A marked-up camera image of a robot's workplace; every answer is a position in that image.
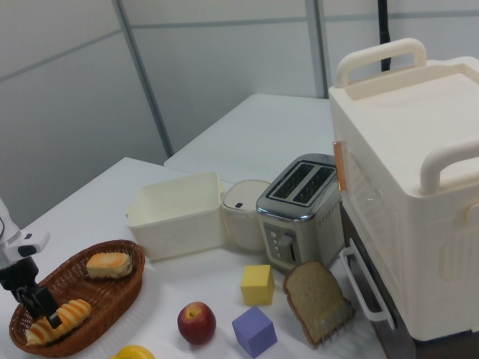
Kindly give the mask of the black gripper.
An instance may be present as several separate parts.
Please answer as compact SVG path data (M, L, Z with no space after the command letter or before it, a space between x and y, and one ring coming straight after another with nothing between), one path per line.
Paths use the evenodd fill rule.
M57 313L59 306L46 287L38 287L38 272L34 260L31 257L24 258L1 269L1 286L26 308L32 319L44 317L56 329L62 324Z

